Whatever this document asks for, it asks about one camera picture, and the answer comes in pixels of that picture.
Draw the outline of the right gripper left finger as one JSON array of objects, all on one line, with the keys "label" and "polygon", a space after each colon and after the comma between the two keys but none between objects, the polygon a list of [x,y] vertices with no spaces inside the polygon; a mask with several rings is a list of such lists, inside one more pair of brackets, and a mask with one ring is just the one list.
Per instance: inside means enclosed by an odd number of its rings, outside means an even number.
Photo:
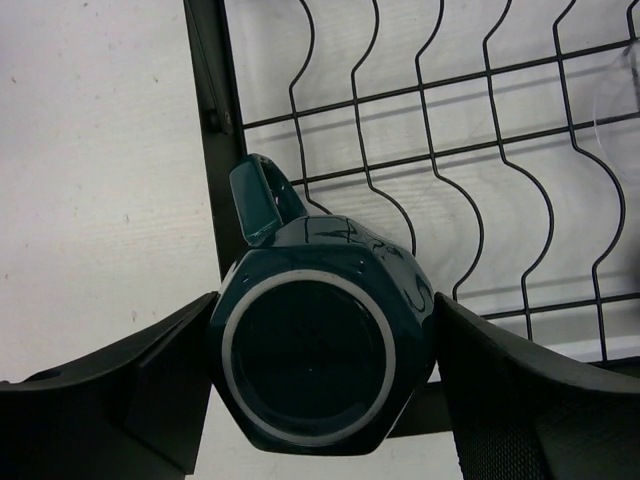
[{"label": "right gripper left finger", "polygon": [[211,391],[214,293],[74,361],[1,383],[4,479],[184,479]]}]

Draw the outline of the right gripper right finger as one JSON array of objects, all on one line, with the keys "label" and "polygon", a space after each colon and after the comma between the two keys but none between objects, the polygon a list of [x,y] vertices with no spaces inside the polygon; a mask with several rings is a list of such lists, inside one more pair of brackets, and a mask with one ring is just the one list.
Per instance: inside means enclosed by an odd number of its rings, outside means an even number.
[{"label": "right gripper right finger", "polygon": [[638,379],[537,345],[443,294],[435,318],[464,478],[638,478]]}]

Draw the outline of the dark teal mug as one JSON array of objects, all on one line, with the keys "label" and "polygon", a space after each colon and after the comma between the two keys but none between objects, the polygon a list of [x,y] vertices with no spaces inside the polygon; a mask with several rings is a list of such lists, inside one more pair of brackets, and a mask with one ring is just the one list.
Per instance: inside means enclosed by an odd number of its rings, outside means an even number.
[{"label": "dark teal mug", "polygon": [[371,453],[435,365],[427,276],[355,220],[309,213],[267,157],[229,180],[248,248],[206,330],[214,387],[257,449]]}]

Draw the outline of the clear glass cup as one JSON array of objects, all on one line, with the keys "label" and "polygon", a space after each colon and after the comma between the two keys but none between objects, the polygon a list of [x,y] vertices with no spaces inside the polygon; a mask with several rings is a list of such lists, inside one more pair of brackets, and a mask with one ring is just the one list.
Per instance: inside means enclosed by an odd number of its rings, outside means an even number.
[{"label": "clear glass cup", "polygon": [[605,157],[639,181],[639,41],[609,66],[594,100],[596,138]]}]

